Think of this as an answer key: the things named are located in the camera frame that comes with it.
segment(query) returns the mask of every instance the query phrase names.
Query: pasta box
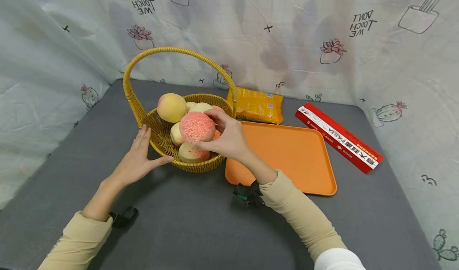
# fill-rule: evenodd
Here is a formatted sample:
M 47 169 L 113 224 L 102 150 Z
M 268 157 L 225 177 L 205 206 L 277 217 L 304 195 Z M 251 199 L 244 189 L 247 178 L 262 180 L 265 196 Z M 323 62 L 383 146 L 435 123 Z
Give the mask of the pasta box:
M 365 174 L 374 170 L 384 159 L 381 154 L 311 103 L 299 107 L 295 116 L 308 128 L 319 131 L 330 146 Z

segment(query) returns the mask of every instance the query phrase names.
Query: plastic tray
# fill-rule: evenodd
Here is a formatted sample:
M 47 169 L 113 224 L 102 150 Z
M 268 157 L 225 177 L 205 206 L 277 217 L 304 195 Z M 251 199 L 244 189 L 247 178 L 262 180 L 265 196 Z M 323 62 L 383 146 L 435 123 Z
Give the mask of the plastic tray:
M 250 148 L 275 170 L 282 170 L 297 188 L 307 194 L 331 196 L 336 180 L 325 141 L 315 129 L 242 122 Z M 250 186 L 255 177 L 239 162 L 228 159 L 226 180 Z

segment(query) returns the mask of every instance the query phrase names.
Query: snack package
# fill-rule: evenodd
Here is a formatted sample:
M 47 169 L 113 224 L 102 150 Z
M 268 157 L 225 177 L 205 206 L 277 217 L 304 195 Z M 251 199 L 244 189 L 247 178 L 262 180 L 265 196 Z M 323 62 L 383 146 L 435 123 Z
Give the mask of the snack package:
M 282 99 L 280 95 L 262 93 L 244 88 L 236 88 L 236 118 L 279 125 L 282 118 Z M 231 92 L 226 100 L 233 106 Z

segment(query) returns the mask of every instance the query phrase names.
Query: wicker basket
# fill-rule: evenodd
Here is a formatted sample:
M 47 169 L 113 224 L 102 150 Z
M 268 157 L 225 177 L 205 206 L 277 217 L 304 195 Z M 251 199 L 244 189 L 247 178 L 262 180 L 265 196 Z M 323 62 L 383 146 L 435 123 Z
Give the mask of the wicker basket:
M 150 144 L 151 146 L 162 156 L 171 155 L 174 157 L 172 164 L 176 167 L 180 168 L 181 170 L 189 171 L 189 172 L 206 172 L 213 170 L 220 165 L 224 157 L 218 155 L 216 153 L 211 153 L 210 159 L 205 162 L 181 162 L 178 160 L 179 149 L 172 143 L 170 138 L 170 129 L 173 126 L 173 123 L 166 122 L 165 120 L 161 119 L 158 115 L 157 109 L 155 108 L 149 113 L 145 112 L 145 109 L 142 107 L 139 99 L 134 94 L 130 82 L 130 74 L 132 68 L 139 62 L 141 59 L 153 55 L 155 53 L 161 52 L 176 52 L 182 53 L 190 56 L 194 56 L 207 64 L 211 65 L 215 70 L 220 73 L 220 75 L 226 80 L 226 83 L 229 86 L 231 91 L 232 100 L 233 100 L 233 108 L 231 105 L 223 98 L 218 97 L 216 95 L 211 94 L 191 94 L 186 95 L 185 101 L 187 102 L 196 102 L 196 103 L 208 103 L 210 105 L 215 105 L 221 107 L 228 115 L 235 117 L 236 114 L 236 101 L 237 101 L 237 94 L 236 94 L 236 86 L 233 83 L 231 77 L 223 70 L 220 65 L 216 64 L 211 59 L 207 58 L 206 56 L 200 55 L 196 52 L 177 48 L 177 47 L 157 47 L 149 50 L 145 50 L 144 52 L 137 55 L 126 68 L 123 77 L 123 88 L 124 94 L 126 95 L 127 101 L 131 106 L 132 112 L 134 113 L 135 119 L 139 125 L 139 128 L 142 127 L 142 124 L 147 125 L 151 128 L 151 138 Z

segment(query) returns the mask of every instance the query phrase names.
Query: beige sleeve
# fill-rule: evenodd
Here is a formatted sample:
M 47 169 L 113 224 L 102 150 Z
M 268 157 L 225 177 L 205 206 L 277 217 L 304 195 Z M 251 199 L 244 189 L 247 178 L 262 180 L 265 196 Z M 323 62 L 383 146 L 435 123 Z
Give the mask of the beige sleeve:
M 110 234 L 112 222 L 111 217 L 100 222 L 75 213 L 38 270 L 86 270 Z
M 274 182 L 260 185 L 263 201 L 283 215 L 293 227 L 313 261 L 327 249 L 347 249 L 324 213 L 287 178 L 278 171 Z

